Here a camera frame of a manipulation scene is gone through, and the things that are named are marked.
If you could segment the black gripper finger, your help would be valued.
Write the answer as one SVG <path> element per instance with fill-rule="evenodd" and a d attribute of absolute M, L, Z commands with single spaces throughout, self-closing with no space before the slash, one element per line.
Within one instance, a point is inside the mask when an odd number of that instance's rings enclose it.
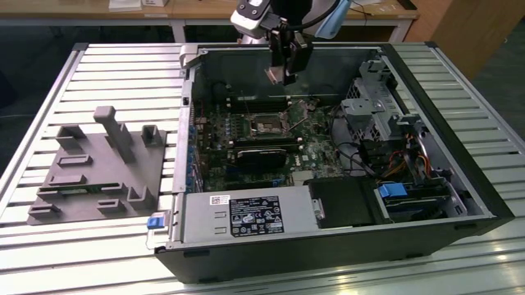
<path fill-rule="evenodd" d="M 272 30 L 270 33 L 271 67 L 286 72 L 286 33 Z"/>
<path fill-rule="evenodd" d="M 296 82 L 296 73 L 306 69 L 312 51 L 314 45 L 300 32 L 286 34 L 283 43 L 283 85 Z"/>

